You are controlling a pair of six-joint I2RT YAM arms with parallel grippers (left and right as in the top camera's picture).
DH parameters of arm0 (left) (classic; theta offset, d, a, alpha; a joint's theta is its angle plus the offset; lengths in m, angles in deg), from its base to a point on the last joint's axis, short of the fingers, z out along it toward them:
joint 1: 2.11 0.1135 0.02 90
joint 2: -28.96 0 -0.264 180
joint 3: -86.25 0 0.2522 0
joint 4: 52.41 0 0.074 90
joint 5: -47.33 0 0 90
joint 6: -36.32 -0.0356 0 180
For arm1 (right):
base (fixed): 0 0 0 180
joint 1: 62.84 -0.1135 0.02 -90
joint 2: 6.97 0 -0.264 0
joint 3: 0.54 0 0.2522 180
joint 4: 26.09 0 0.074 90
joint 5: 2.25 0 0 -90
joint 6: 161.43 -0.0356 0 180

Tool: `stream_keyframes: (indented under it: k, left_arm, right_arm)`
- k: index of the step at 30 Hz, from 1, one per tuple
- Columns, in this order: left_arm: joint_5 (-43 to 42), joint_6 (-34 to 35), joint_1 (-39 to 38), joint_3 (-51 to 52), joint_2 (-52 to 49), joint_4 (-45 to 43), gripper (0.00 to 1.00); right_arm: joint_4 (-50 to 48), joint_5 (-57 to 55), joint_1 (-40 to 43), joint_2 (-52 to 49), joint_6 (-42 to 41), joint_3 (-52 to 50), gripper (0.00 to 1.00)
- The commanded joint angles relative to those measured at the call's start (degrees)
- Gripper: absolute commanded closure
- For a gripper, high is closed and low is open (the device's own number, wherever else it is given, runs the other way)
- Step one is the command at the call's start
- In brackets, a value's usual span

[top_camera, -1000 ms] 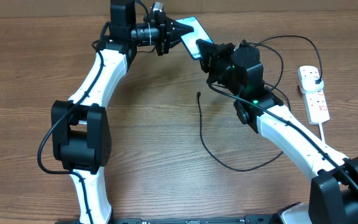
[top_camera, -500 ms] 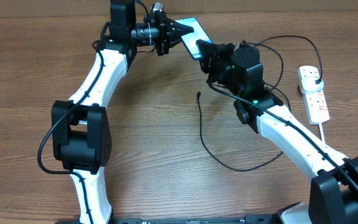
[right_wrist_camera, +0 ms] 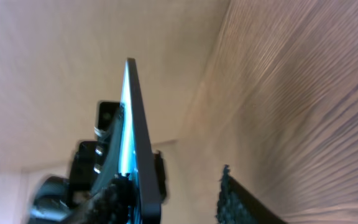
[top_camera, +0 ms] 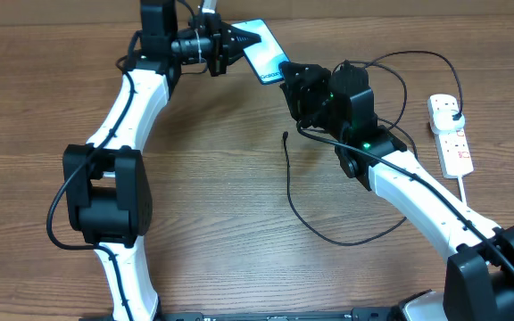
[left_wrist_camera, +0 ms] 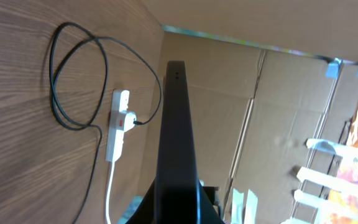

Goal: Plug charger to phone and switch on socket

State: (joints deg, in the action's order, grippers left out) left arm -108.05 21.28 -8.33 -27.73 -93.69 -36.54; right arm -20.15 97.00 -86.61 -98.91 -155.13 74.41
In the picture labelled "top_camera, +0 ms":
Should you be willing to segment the blue Galaxy smartphone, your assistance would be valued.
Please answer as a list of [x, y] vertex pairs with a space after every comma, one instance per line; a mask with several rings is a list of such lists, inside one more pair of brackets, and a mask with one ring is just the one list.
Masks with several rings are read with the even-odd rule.
[[245, 58], [262, 85], [270, 85], [282, 81], [283, 75], [279, 64], [289, 59], [279, 42], [274, 37], [267, 23], [262, 20], [242, 21], [233, 27], [257, 34], [261, 42], [244, 49]]

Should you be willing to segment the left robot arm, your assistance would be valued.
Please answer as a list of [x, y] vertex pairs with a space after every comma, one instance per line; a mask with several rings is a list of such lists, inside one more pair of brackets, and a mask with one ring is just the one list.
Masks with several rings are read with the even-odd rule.
[[110, 320], [162, 320], [145, 255], [153, 215], [143, 150], [153, 123], [168, 104], [185, 65], [202, 63], [214, 77], [244, 56], [262, 37], [223, 21], [213, 1], [178, 28], [173, 1], [143, 1], [142, 27], [117, 66], [122, 74], [115, 103], [85, 144], [62, 156], [70, 225], [82, 233], [82, 251], [100, 260], [113, 302]]

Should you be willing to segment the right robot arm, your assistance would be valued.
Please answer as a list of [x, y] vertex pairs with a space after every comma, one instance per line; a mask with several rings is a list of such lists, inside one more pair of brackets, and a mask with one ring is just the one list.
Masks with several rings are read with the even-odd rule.
[[279, 69], [297, 131], [326, 131], [345, 174], [395, 206], [444, 260], [444, 290], [401, 301], [388, 319], [514, 320], [514, 226], [473, 211], [378, 125], [365, 70], [349, 62], [337, 71], [294, 62]]

